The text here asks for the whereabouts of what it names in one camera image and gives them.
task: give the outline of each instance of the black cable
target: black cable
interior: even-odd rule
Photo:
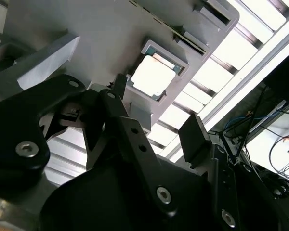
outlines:
[[[241,143],[240,143],[239,149],[237,150],[237,153],[236,153],[236,155],[235,155],[236,157],[238,157],[238,156],[240,155],[241,150],[242,150],[243,145],[244,145],[244,142],[245,142],[247,136],[249,135],[251,126],[252,126],[252,124],[253,124],[253,122],[254,122],[254,119],[255,119],[255,116],[256,116],[256,112],[257,112],[257,110],[258,110],[258,108],[259,108],[259,105],[260,105],[260,103],[261,103],[261,99],[262,99],[262,97],[263,97],[263,94],[264,94],[264,92],[265,92],[265,89],[266,89],[266,87],[262,90],[262,92],[261,92],[261,94],[260,94],[260,96],[259,96],[259,98],[258,98],[257,104],[256,104],[256,106],[255,106],[255,108],[254,108],[254,110],[253,110],[252,115],[251,115],[250,123],[249,123],[249,125],[248,125],[248,130],[247,130],[247,132],[246,132],[243,140],[242,140]]]
[[[270,129],[268,129],[268,128],[262,126],[262,125],[259,125],[259,126],[260,126],[261,128],[264,128],[264,129],[268,130],[269,132],[273,133],[274,135],[276,135],[276,136],[278,136],[278,137],[284,138],[283,136],[278,135],[277,133],[273,132],[272,130],[270,130]]]
[[[271,149],[270,149],[270,152],[269,152],[269,162],[270,162],[270,165],[272,166],[272,168],[273,168],[277,173],[280,172],[280,171],[277,170],[277,169],[274,167],[274,165],[272,164],[272,151],[273,151],[274,147],[275,147],[279,142],[281,142],[284,138],[289,138],[289,135],[284,136],[284,137],[280,138],[279,140],[277,140],[277,141],[272,145],[272,147],[271,147]]]

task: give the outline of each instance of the black clamp jaw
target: black clamp jaw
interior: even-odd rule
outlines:
[[[0,102],[0,189],[34,185],[50,158],[47,140],[77,127],[87,172],[50,195],[39,230],[241,230],[225,150],[191,115],[179,135],[195,170],[156,156],[124,108],[126,81],[118,75],[111,89],[95,91],[61,75]]]

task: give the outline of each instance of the bolt head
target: bolt head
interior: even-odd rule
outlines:
[[[39,147],[33,142],[24,141],[16,146],[15,151],[19,156],[31,158],[38,154]]]
[[[171,202],[171,195],[170,192],[164,187],[158,187],[156,190],[158,198],[164,204],[169,204]]]

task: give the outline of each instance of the silver surface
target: silver surface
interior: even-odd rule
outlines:
[[[171,195],[167,189],[164,187],[158,187],[156,190],[156,194],[158,195],[158,198],[163,202],[164,204],[169,204],[171,202]]]
[[[226,28],[218,28],[194,11],[200,0],[138,0],[137,3],[147,11],[128,0],[15,0],[9,4],[4,32],[40,49],[68,29],[81,39],[71,62],[66,64],[66,73],[102,85],[112,82],[117,73],[130,74],[145,41],[152,39],[190,65],[183,76],[176,76],[170,83],[167,98],[161,104],[126,90],[125,105],[129,107],[131,102],[141,105],[153,114],[154,124],[235,26],[239,15],[227,1],[210,0],[230,20]],[[172,27],[184,26],[198,41],[207,44],[210,51],[206,58],[199,59],[178,46],[173,31],[149,12]]]
[[[115,96],[114,94],[112,94],[112,93],[108,93],[107,95],[108,95],[110,98],[113,98],[113,99],[116,97],[116,96]]]
[[[0,198],[0,227],[15,231],[36,231],[38,216]]]
[[[39,147],[30,141],[24,141],[19,143],[15,148],[16,153],[22,157],[34,157],[39,152]]]
[[[70,81],[69,84],[72,85],[73,87],[78,87],[79,86],[79,84],[77,82],[75,82],[75,81]]]
[[[222,218],[231,228],[234,228],[236,226],[236,221],[234,220],[232,215],[224,209],[222,210]]]
[[[16,64],[0,72],[0,101],[41,83],[69,60],[77,46],[79,37],[61,35],[48,46],[33,54],[18,59]],[[14,45],[7,40],[0,47]]]
[[[248,165],[243,164],[243,167],[246,171],[251,172],[251,168]]]
[[[225,153],[225,150],[224,150],[221,146],[217,146],[217,149],[218,149],[221,153]]]

